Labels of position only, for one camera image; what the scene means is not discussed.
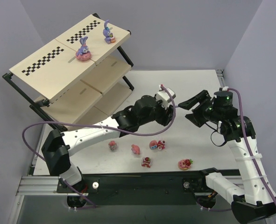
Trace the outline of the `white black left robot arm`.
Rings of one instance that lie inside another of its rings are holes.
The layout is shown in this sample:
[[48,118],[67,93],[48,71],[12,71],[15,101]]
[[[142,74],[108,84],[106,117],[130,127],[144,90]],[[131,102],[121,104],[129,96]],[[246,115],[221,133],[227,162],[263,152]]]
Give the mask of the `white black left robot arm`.
[[159,91],[155,96],[144,95],[134,105],[92,127],[66,132],[52,130],[42,146],[49,174],[62,177],[71,186],[82,184],[84,181],[79,169],[70,161],[72,155],[99,142],[135,133],[140,126],[153,121],[167,126],[173,118],[175,96],[175,93],[167,94],[165,91]]

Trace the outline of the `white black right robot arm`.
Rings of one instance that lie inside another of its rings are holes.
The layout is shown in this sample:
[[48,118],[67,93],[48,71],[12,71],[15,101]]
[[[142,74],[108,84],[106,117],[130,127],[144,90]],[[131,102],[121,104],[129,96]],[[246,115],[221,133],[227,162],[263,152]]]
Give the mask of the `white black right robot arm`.
[[241,107],[233,106],[235,91],[225,87],[211,97],[203,90],[178,106],[191,111],[185,117],[197,127],[207,122],[216,124],[216,132],[223,136],[231,149],[243,188],[214,168],[202,172],[206,186],[231,205],[235,219],[240,224],[248,224],[276,215],[276,194],[264,171],[252,122],[243,115]]

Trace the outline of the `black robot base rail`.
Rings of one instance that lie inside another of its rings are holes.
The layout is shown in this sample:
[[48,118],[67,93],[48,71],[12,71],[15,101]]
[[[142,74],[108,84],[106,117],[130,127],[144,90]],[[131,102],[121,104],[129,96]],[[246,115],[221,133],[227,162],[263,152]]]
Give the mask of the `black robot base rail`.
[[243,189],[228,177],[238,177],[237,170],[208,168],[200,171],[149,172],[120,174],[83,174],[71,185],[60,178],[57,193],[67,195],[67,204],[81,208],[104,205],[194,205],[211,208],[215,197],[232,203],[233,195]]

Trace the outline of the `purple bunny holding cupcake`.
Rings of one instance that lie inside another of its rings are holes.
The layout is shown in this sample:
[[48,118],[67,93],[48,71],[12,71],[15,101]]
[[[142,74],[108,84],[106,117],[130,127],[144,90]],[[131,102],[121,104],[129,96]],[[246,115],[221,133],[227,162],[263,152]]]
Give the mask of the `purple bunny holding cupcake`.
[[104,22],[104,29],[103,29],[103,36],[105,37],[104,40],[107,44],[115,43],[116,39],[113,33],[111,32],[110,28],[108,27],[108,23],[110,20],[106,20]]

